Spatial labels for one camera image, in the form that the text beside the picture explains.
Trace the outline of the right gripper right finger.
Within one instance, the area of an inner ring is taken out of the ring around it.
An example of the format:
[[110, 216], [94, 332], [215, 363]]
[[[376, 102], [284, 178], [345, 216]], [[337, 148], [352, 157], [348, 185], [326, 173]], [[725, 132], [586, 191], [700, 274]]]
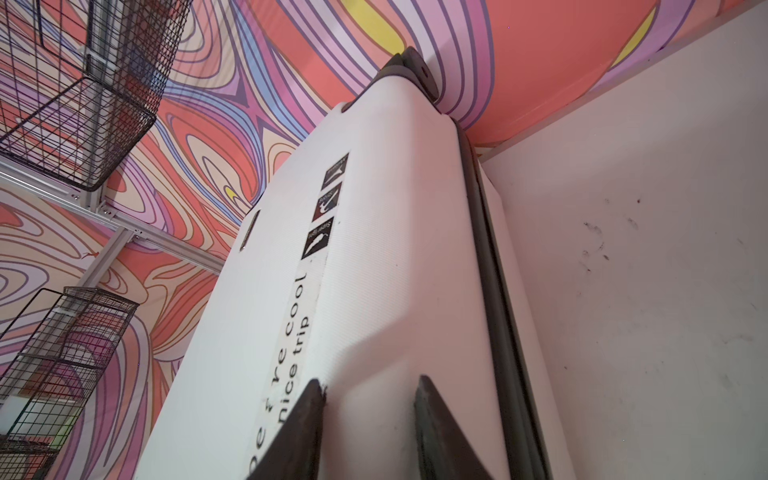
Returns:
[[433, 381], [419, 378], [414, 399], [421, 479], [491, 479]]

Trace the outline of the black white suitcase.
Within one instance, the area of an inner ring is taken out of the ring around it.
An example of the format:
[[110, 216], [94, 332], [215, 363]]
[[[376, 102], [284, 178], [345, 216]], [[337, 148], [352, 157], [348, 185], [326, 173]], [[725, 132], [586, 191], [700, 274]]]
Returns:
[[279, 168], [137, 478], [247, 479], [317, 379], [317, 479], [421, 479], [421, 375], [491, 479], [575, 477], [500, 195], [437, 96], [407, 48]]

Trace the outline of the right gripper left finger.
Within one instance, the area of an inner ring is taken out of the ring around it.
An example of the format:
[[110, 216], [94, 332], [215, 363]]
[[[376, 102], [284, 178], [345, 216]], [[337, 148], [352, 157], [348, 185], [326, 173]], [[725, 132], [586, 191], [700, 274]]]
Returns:
[[325, 405], [325, 390], [312, 379], [269, 448], [256, 457], [247, 479], [317, 479]]

